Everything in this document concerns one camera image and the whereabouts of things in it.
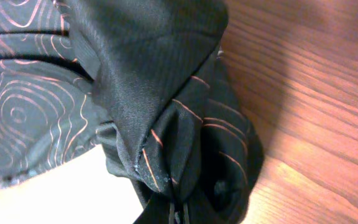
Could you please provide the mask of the black orange-patterned jersey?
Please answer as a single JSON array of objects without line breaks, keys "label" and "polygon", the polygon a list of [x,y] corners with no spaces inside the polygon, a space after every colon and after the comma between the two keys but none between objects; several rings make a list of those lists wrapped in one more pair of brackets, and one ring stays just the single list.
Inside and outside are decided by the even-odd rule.
[{"label": "black orange-patterned jersey", "polygon": [[138,223],[239,223],[264,161],[222,1],[0,1],[0,189],[101,144]]}]

